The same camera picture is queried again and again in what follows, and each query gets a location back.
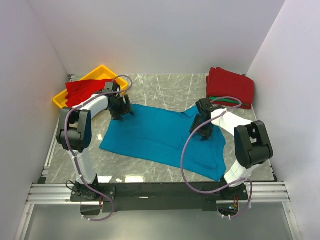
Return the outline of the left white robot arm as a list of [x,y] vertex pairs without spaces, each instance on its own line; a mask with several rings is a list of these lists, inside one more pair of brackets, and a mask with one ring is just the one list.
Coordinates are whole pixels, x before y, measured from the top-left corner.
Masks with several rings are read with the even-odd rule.
[[104,110],[118,121],[123,120],[123,115],[134,115],[128,94],[93,94],[84,102],[60,111],[56,140],[69,154],[75,169],[74,193],[88,201],[109,198],[101,191],[89,153],[92,119]]

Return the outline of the blue t shirt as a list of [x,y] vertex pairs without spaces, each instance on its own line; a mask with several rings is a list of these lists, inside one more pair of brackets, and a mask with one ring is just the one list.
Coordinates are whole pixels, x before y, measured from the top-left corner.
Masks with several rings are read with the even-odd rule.
[[[126,114],[123,120],[110,122],[100,149],[180,168],[197,107],[184,112],[140,104],[133,104],[132,108],[134,115]],[[219,181],[227,169],[225,144],[219,127],[213,128],[209,140],[195,134],[187,146],[183,168]]]

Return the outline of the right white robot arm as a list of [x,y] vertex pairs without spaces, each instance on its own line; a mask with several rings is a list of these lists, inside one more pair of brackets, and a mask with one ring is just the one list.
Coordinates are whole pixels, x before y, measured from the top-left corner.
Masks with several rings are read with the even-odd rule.
[[[261,120],[244,119],[221,105],[214,106],[209,98],[202,98],[195,105],[198,114],[191,125],[190,136],[183,147],[180,160],[183,180],[196,193],[210,195],[219,192],[222,198],[230,200],[237,194],[237,187],[249,181],[253,170],[274,155],[266,126]],[[222,178],[225,184],[215,190],[198,190],[185,177],[184,157],[192,137],[199,134],[204,140],[208,140],[214,126],[224,129],[234,137],[236,160]]]

